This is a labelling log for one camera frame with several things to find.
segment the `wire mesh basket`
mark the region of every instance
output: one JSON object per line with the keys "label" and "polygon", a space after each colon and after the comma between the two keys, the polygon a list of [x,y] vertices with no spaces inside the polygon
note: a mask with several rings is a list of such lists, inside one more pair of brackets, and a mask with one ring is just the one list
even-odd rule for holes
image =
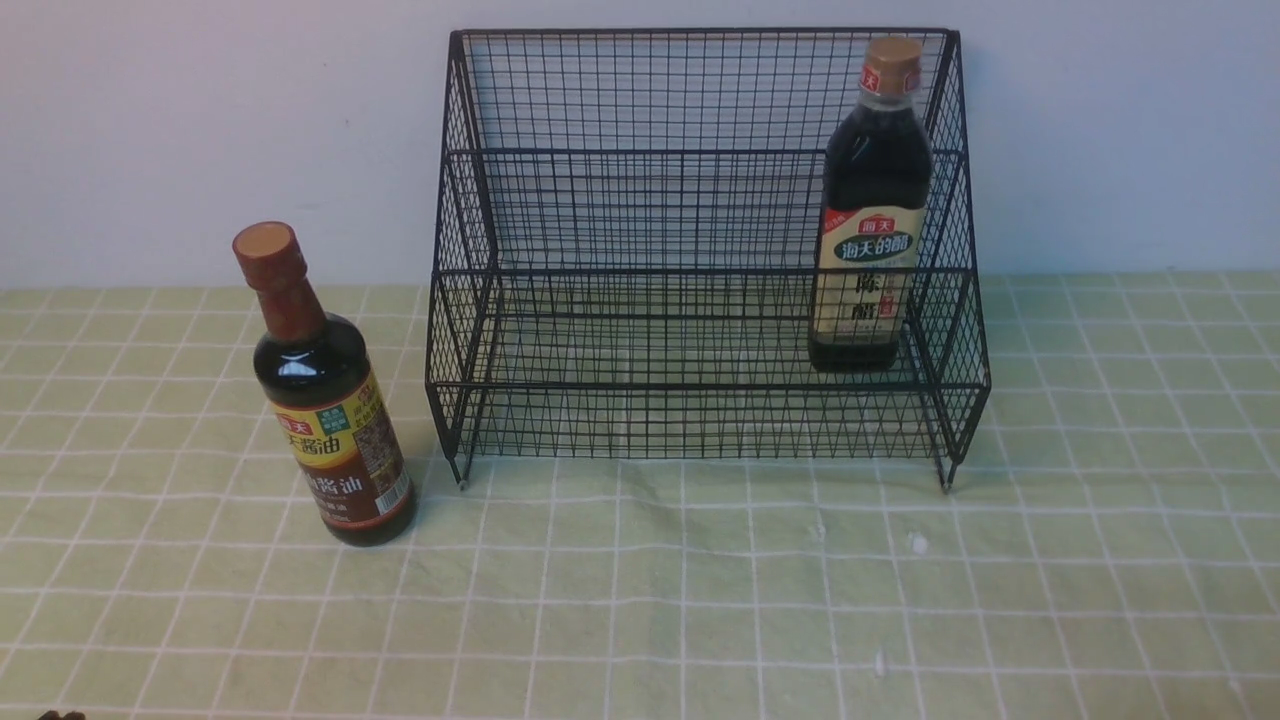
{"label": "wire mesh basket", "polygon": [[[895,364],[817,373],[823,147],[879,35],[924,44],[920,263]],[[948,489],[991,391],[968,152],[954,31],[454,32],[426,393],[460,486],[477,454],[858,456]]]}

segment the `white wall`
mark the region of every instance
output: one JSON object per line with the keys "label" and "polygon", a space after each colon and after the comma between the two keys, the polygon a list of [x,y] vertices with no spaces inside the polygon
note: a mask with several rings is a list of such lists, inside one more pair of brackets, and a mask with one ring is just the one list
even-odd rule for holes
{"label": "white wall", "polygon": [[955,27],[984,269],[1280,264],[1274,0],[796,3],[3,0],[0,287],[238,283],[262,218],[425,281],[458,27]]}

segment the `vinegar bottle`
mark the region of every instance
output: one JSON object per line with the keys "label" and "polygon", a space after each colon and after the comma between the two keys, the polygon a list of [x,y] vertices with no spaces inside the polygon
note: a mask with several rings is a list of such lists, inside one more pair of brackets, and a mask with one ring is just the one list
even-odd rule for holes
{"label": "vinegar bottle", "polygon": [[814,278],[809,361],[828,373],[882,372],[897,357],[909,273],[916,265],[933,160],[911,94],[920,44],[870,42],[858,106],[827,143],[814,264],[856,273]]}
{"label": "vinegar bottle", "polygon": [[320,307],[289,225],[251,225],[232,250],[266,319],[253,372],[320,519],[349,544],[393,539],[413,520],[417,497],[364,336]]}

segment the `yellow label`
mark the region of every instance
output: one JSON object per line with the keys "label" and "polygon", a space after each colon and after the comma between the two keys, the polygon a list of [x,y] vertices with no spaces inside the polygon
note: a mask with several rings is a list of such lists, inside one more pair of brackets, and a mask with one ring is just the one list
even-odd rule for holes
{"label": "yellow label", "polygon": [[340,402],[306,409],[273,402],[271,410],[298,462],[316,469],[335,468],[355,459],[360,452],[357,434],[384,413],[372,373]]}
{"label": "yellow label", "polygon": [[411,480],[372,373],[332,405],[271,409],[326,523],[367,528],[403,506]]}
{"label": "yellow label", "polygon": [[877,206],[823,213],[818,268],[865,268],[864,273],[818,277],[813,336],[827,343],[882,343],[902,328],[909,274],[874,268],[915,268],[924,209]]}

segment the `bottle cap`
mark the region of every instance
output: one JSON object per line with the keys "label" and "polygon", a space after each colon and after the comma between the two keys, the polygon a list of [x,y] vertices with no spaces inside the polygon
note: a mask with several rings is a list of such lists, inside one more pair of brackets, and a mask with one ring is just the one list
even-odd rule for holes
{"label": "bottle cap", "polygon": [[920,86],[920,41],[877,37],[867,46],[863,90],[876,95],[906,95]]}
{"label": "bottle cap", "polygon": [[244,282],[257,291],[283,290],[307,277],[293,228],[280,222],[250,225],[232,241]]}

